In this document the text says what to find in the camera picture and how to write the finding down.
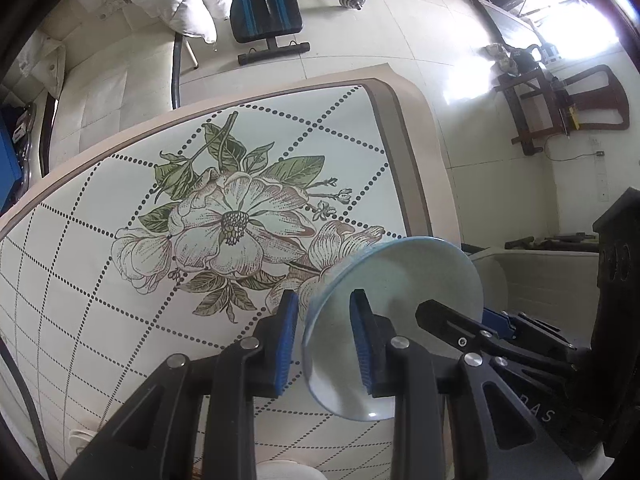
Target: sunlight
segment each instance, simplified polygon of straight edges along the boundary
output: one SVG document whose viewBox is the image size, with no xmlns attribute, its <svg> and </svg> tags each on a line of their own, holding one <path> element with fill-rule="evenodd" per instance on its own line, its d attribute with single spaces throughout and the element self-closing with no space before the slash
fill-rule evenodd
<svg viewBox="0 0 640 480">
<path fill-rule="evenodd" d="M 491 90 L 491 67 L 495 61 L 475 56 L 453 66 L 442 92 L 447 104 L 461 99 L 474 99 Z"/>
<path fill-rule="evenodd" d="M 618 41 L 616 31 L 594 7 L 568 4 L 550 13 L 538 27 L 565 59 L 594 56 Z"/>
</svg>

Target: white bowl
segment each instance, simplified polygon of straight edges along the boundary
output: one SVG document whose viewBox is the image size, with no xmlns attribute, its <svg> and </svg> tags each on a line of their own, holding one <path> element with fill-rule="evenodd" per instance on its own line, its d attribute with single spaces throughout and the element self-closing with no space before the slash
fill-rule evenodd
<svg viewBox="0 0 640 480">
<path fill-rule="evenodd" d="M 326 480 L 318 469 L 291 460 L 267 460 L 256 466 L 257 480 Z"/>
<path fill-rule="evenodd" d="M 374 399 L 362 385 L 351 332 L 349 300 L 363 288 L 372 311 L 388 317 L 398 335 L 432 353 L 460 351 L 418 327 L 420 303 L 437 300 L 467 317 L 482 318 L 482 285 L 471 260 L 438 238 L 402 238 L 375 245 L 347 263 L 310 302 L 303 335 L 303 371 L 311 394 L 329 412 L 351 420 L 394 416 L 394 398 Z"/>
</svg>

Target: power cord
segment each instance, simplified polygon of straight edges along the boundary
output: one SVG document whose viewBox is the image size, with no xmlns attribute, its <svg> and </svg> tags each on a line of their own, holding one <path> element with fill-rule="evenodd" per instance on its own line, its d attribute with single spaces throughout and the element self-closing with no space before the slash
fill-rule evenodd
<svg viewBox="0 0 640 480">
<path fill-rule="evenodd" d="M 582 156 L 604 156 L 604 152 L 602 150 L 598 150 L 595 153 L 583 153 L 581 155 L 576 155 L 576 156 L 572 156 L 571 158 L 551 158 L 547 152 L 546 152 L 546 144 L 549 142 L 549 139 L 551 137 L 555 137 L 558 135 L 564 135 L 564 134 L 553 134 L 553 135 L 549 135 L 546 139 L 545 139 L 545 145 L 542 148 L 543 153 L 545 154 L 546 158 L 548 158 L 549 160 L 552 160 L 553 162 L 566 162 L 568 160 L 576 160 L 577 158 L 581 158 Z"/>
<path fill-rule="evenodd" d="M 24 382 L 24 378 L 21 375 L 20 370 L 18 370 L 14 358 L 11 356 L 11 352 L 9 352 L 6 343 L 1 337 L 0 356 L 2 356 L 2 360 L 6 364 L 7 368 L 9 368 L 9 371 L 14 378 L 15 384 L 18 386 L 18 390 L 20 390 L 22 400 L 24 400 L 24 404 L 27 407 L 27 414 L 29 415 L 31 425 L 33 426 L 33 433 L 36 436 L 36 443 L 38 444 L 38 450 L 40 451 L 42 464 L 44 465 L 44 469 L 47 471 L 49 480 L 58 480 L 56 470 L 54 469 L 53 462 L 51 461 L 51 455 L 49 454 L 49 448 L 47 447 L 47 441 L 45 440 L 44 432 L 42 431 L 42 426 L 40 425 L 40 419 L 38 418 L 36 406 L 33 403 L 33 399 L 31 398 L 31 394 L 29 393 L 27 384 Z"/>
</svg>

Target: black hose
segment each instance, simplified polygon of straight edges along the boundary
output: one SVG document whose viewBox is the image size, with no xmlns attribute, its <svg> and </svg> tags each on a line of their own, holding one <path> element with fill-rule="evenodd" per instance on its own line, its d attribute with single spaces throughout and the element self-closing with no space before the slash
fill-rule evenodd
<svg viewBox="0 0 640 480">
<path fill-rule="evenodd" d="M 180 58 L 183 41 L 182 34 L 176 32 L 174 39 L 174 58 L 171 68 L 171 106 L 174 110 L 180 108 Z"/>
<path fill-rule="evenodd" d="M 0 356 L 2 356 L 2 359 L 4 360 L 7 368 L 9 368 L 9 371 L 14 378 L 15 384 L 18 386 L 18 390 L 20 390 L 22 400 L 24 400 L 24 404 L 27 407 L 27 413 L 29 415 L 29 419 L 31 420 L 31 425 L 33 426 L 33 433 L 36 436 L 38 450 L 40 450 L 40 457 L 42 458 L 42 463 L 44 465 L 44 469 L 47 471 L 49 480 L 58 480 L 56 470 L 54 469 L 53 462 L 51 461 L 51 455 L 49 454 L 49 448 L 47 447 L 47 441 L 44 438 L 44 432 L 42 431 L 42 426 L 40 425 L 40 419 L 38 418 L 36 406 L 33 403 L 33 399 L 31 398 L 31 394 L 29 393 L 27 384 L 24 382 L 24 378 L 22 377 L 20 370 L 18 370 L 18 367 L 15 364 L 14 358 L 11 356 L 9 349 L 7 348 L 5 342 L 1 337 Z"/>
</svg>

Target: white flower illustration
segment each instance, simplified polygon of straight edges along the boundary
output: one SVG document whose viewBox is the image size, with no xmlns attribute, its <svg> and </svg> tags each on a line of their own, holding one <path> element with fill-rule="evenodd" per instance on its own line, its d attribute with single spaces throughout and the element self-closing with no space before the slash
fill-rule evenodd
<svg viewBox="0 0 640 480">
<path fill-rule="evenodd" d="M 297 187 L 240 171 L 207 170 L 169 215 L 176 262 L 187 272 L 210 269 L 242 278 L 257 272 L 263 261 L 295 260 L 305 251 L 292 237 L 315 234 L 296 211 L 307 202 L 306 192 Z"/>
<path fill-rule="evenodd" d="M 142 228 L 118 229 L 111 257 L 123 280 L 140 294 L 156 290 L 171 267 L 171 241 L 166 234 Z"/>
<path fill-rule="evenodd" d="M 291 288 L 298 292 L 300 313 L 306 312 L 311 296 L 334 278 L 332 267 L 345 257 L 379 242 L 384 233 L 385 229 L 380 226 L 370 226 L 356 233 L 355 228 L 344 222 L 327 222 L 311 240 L 308 255 L 299 260 L 298 268 L 291 269 L 287 277 L 269 291 L 265 300 L 267 307 L 270 310 L 276 308 L 283 291 Z M 306 272 L 305 267 L 315 268 L 320 272 L 310 276 L 311 273 Z"/>
</svg>

